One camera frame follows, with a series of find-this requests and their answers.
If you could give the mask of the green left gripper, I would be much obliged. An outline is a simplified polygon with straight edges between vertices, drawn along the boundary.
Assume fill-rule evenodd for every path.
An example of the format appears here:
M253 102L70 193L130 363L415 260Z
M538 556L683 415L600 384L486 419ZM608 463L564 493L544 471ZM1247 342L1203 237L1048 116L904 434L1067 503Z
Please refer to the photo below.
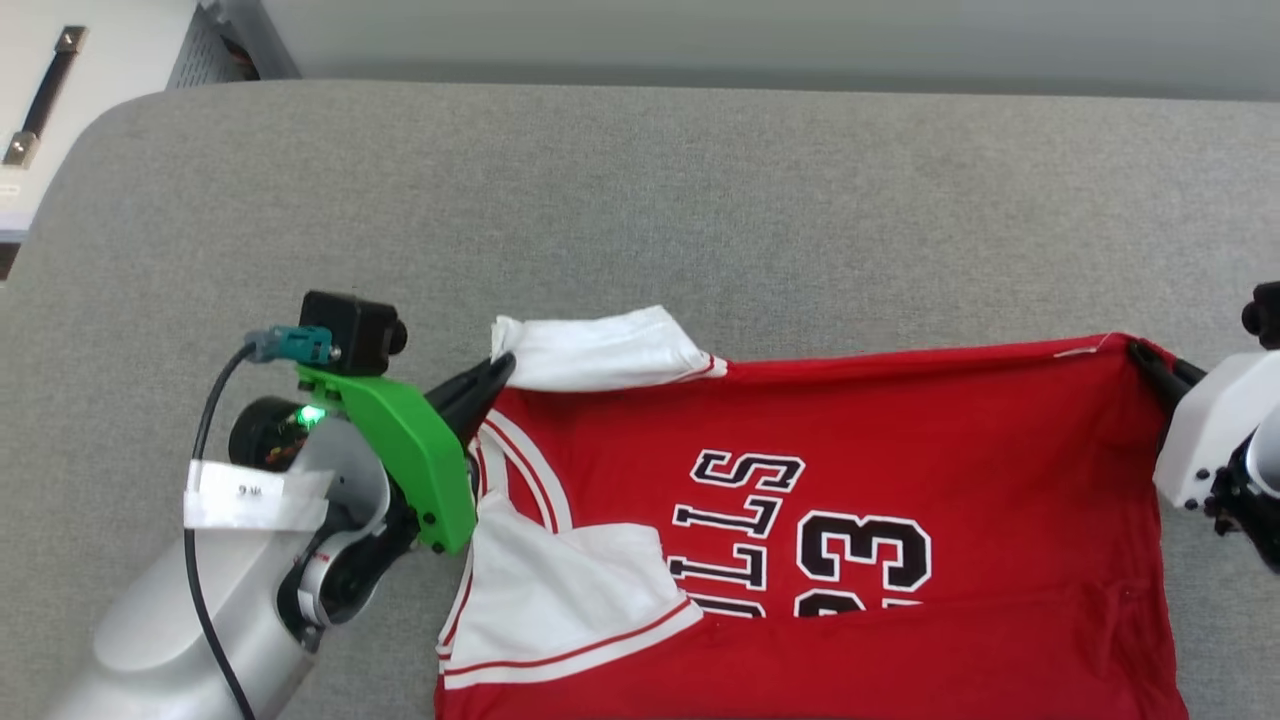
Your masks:
M466 445L476 436L517 366L513 354L489 357L428 391L385 377L347 377L298 365L315 397L335 406L365 438L417 516L419 541L458 553L476 527Z

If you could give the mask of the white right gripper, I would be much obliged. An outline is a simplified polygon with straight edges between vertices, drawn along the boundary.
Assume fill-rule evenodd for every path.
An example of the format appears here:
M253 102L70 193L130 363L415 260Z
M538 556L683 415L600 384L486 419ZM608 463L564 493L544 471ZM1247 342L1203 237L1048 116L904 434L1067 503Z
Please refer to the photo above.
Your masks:
M1155 486L1175 507L1210 496L1213 474L1256 430L1263 432L1256 459L1245 461L1245 477L1262 493L1277 497L1277 482L1261 470L1277 457L1267 445L1277 441L1279 352L1234 354L1208 373L1167 356L1146 340L1130 340L1126 355L1156 397L1165 421L1171 421L1155 466Z

